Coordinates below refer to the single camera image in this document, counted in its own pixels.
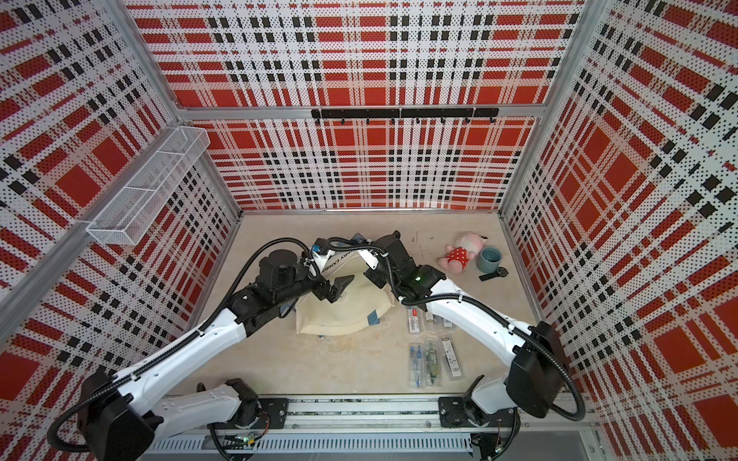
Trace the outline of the cream canvas tote bag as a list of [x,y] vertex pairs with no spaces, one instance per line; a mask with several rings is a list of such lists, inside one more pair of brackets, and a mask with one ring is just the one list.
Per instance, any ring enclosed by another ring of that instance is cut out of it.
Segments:
[[331,284],[337,277],[354,275],[355,280],[335,303],[319,301],[312,294],[296,303],[296,332],[302,335],[349,335],[380,323],[381,318],[395,307],[389,287],[383,289],[365,278],[369,268],[359,255],[360,250],[336,252],[322,276]]

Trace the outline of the clear compass case red label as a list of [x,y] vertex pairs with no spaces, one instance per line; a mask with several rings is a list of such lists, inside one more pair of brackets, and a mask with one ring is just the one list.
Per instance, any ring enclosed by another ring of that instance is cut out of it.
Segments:
[[415,308],[408,307],[407,308],[407,327],[409,328],[409,333],[412,335],[417,335],[421,333],[421,317],[418,311]]

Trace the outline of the clear case green compass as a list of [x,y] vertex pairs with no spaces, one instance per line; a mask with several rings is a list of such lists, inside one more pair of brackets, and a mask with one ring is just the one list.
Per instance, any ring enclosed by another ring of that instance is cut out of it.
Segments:
[[440,386],[441,363],[439,361],[438,347],[434,340],[426,343],[424,349],[425,380],[426,386]]

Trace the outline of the clear case barcode label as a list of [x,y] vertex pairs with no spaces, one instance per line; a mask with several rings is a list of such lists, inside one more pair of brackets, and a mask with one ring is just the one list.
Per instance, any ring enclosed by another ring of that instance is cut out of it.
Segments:
[[459,364],[459,357],[455,351],[455,345],[451,336],[443,336],[441,338],[441,346],[443,350],[445,364],[448,369],[450,380],[461,380],[464,376],[463,370]]

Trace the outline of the clear compass case gold label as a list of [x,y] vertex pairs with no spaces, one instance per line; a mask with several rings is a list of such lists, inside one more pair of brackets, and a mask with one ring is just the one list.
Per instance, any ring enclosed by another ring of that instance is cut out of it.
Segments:
[[426,311],[423,316],[423,328],[425,332],[435,333],[438,328],[438,322],[436,317],[430,312]]

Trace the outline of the clear case blue compass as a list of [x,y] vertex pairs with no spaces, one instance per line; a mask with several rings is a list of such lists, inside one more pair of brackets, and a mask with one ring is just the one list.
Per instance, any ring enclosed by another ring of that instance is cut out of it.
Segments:
[[420,343],[409,344],[409,386],[415,389],[425,386],[425,354]]

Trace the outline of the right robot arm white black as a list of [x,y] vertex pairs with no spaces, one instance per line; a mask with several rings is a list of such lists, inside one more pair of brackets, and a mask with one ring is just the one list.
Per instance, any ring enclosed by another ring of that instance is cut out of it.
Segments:
[[319,259],[357,252],[365,275],[379,288],[389,287],[406,307],[419,307],[450,321],[495,353],[509,371],[503,378],[479,376],[462,399],[466,418],[476,426],[492,417],[522,410],[543,419],[553,412],[580,422],[586,415],[582,393],[566,365],[557,332],[545,322],[537,326],[513,319],[473,298],[443,271],[418,265],[401,242],[399,232],[374,242],[342,237],[319,239],[312,253]]

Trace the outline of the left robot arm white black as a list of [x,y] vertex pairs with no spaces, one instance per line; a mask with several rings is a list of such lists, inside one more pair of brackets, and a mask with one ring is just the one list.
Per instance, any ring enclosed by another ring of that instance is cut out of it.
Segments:
[[163,436],[169,418],[155,411],[170,389],[213,357],[279,317],[285,305],[313,293],[337,301],[346,287],[322,270],[335,251],[352,241],[319,238],[311,247],[294,237],[261,246],[244,264],[209,317],[139,363],[112,375],[97,372],[83,383],[80,400],[51,424],[49,445],[99,460],[135,460]]

